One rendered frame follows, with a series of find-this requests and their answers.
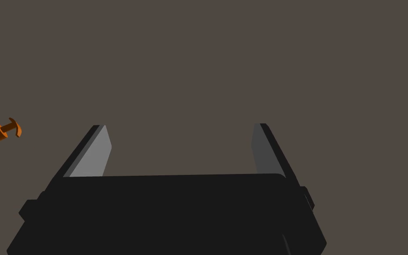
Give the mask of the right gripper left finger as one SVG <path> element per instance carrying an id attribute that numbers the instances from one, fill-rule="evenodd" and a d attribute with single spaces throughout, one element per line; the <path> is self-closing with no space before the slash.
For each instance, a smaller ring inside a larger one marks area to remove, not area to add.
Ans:
<path id="1" fill-rule="evenodd" d="M 66 177 L 101 177 L 112 144 L 105 125 L 93 125 L 54 176 L 57 182 Z"/>

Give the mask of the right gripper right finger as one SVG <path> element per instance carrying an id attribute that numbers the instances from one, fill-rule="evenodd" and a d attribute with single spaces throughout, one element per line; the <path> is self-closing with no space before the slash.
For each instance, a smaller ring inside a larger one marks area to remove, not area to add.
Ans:
<path id="1" fill-rule="evenodd" d="M 292 184 L 299 185 L 292 167 L 267 124 L 254 124 L 251 150 L 259 174 L 281 174 Z"/>

